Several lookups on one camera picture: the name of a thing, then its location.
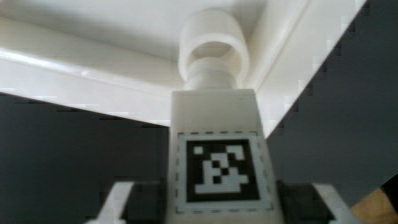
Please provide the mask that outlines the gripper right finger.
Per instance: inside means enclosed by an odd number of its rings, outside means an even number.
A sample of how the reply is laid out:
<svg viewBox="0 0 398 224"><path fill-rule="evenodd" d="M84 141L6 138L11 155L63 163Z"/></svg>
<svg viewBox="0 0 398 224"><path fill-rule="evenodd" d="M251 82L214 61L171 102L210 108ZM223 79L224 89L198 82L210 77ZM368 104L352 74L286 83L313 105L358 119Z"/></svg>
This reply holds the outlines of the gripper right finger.
<svg viewBox="0 0 398 224"><path fill-rule="evenodd" d="M363 224L331 184L278 182L285 224Z"/></svg>

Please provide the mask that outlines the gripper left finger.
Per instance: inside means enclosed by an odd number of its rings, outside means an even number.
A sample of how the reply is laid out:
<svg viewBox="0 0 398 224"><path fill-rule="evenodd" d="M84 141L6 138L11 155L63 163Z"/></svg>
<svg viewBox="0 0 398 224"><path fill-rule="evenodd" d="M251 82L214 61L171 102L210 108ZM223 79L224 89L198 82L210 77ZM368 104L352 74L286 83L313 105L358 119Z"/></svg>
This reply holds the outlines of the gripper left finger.
<svg viewBox="0 0 398 224"><path fill-rule="evenodd" d="M86 224L162 224L166 191L160 181L116 181L102 198L98 215Z"/></svg>

